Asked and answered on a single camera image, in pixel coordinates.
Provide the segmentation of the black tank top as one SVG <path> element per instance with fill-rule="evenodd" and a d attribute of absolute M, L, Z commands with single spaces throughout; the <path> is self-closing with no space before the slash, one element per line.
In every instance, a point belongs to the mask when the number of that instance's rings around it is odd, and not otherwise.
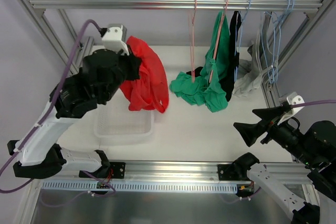
<path fill-rule="evenodd" d="M 229 41 L 229 67 L 228 67 L 228 74 L 224 77 L 221 81 L 221 87 L 226 92 L 226 99 L 229 102 L 232 98 L 232 92 L 234 88 L 234 76 L 235 76 L 235 68 L 239 65 L 239 53 L 236 50 L 236 33 L 240 29 L 241 26 L 241 17 L 239 12 L 235 11 L 233 17 L 228 23 L 229 32 L 230 32 L 230 41 Z M 200 73 L 201 67 L 199 66 L 195 69 L 195 75 Z"/>

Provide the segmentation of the green tank top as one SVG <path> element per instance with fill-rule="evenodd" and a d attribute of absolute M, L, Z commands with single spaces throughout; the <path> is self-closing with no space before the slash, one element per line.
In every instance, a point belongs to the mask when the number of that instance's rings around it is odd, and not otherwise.
<path fill-rule="evenodd" d="M 195 82 L 192 83 L 190 74 L 180 72 L 169 86 L 170 91 L 178 98 L 182 98 L 190 105 L 204 104 L 213 113 L 224 110 L 228 106 L 226 92 L 220 84 L 220 81 L 227 76 L 229 67 L 230 32 L 226 17 L 220 34 L 216 61 L 213 60 L 222 12 L 219 12 L 216 17 L 211 45 L 205 55 L 205 64 L 201 67 L 200 73 L 195 75 Z"/>

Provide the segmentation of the pink hanger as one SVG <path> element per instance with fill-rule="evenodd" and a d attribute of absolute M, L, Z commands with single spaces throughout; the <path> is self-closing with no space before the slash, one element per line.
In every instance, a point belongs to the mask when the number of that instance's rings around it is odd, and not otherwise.
<path fill-rule="evenodd" d="M 195 63 L 194 63 L 194 47 L 195 47 L 195 16 L 197 9 L 197 0 L 194 0 L 194 9 L 188 13 L 188 32 L 190 39 L 190 63 L 191 63 L 191 80 L 195 82 Z"/>
<path fill-rule="evenodd" d="M 224 19 L 225 19 L 225 16 L 226 16 L 227 6 L 228 6 L 228 0 L 225 0 L 225 6 L 224 6 L 224 10 L 222 12 L 221 19 L 220 19 L 220 22 L 219 22 L 219 25 L 218 25 L 218 31 L 217 31 L 217 36 L 216 36 L 216 44 L 215 44 L 214 54 L 213 54 L 213 60 L 214 61 L 216 61 L 216 57 L 217 57 L 218 44 L 219 44 L 220 37 L 221 37 L 223 22 L 224 22 Z"/>

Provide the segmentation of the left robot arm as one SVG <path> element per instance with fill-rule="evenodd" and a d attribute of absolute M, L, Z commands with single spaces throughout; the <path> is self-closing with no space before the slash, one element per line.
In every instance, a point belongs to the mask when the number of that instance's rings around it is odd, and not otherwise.
<path fill-rule="evenodd" d="M 104 151 L 71 151 L 57 141 L 83 116 L 106 105 L 125 81 L 138 80 L 141 58 L 123 50 L 99 49 L 84 57 L 79 72 L 54 88 L 43 115 L 32 132 L 7 147 L 16 156 L 16 177 L 46 179 L 62 171 L 78 171 L 79 177 L 105 178 L 111 169 Z"/>

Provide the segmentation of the red tank top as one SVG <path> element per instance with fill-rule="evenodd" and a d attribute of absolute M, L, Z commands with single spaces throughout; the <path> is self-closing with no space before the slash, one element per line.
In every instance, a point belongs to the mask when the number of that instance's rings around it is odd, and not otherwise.
<path fill-rule="evenodd" d="M 169 106 L 166 72 L 159 56 L 143 40 L 131 36 L 127 40 L 133 54 L 142 60 L 139 75 L 134 81 L 124 82 L 120 89 L 130 102 L 130 111 L 157 110 L 164 113 Z"/>

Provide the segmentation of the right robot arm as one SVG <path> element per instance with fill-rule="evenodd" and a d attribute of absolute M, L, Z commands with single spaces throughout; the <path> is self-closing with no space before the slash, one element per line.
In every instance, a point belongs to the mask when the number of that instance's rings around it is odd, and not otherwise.
<path fill-rule="evenodd" d="M 312 204 L 290 191 L 275 178 L 252 153 L 246 153 L 231 164 L 232 173 L 240 180 L 250 180 L 267 193 L 285 212 L 291 223 L 335 223 L 335 124 L 322 120 L 302 133 L 294 116 L 295 108 L 303 104 L 282 103 L 267 109 L 254 109 L 260 118 L 255 124 L 233 124 L 245 144 L 251 147 L 259 137 L 261 144 L 274 141 L 307 170 L 307 178 L 318 193 L 319 203 Z M 288 121 L 294 120 L 296 126 Z"/>

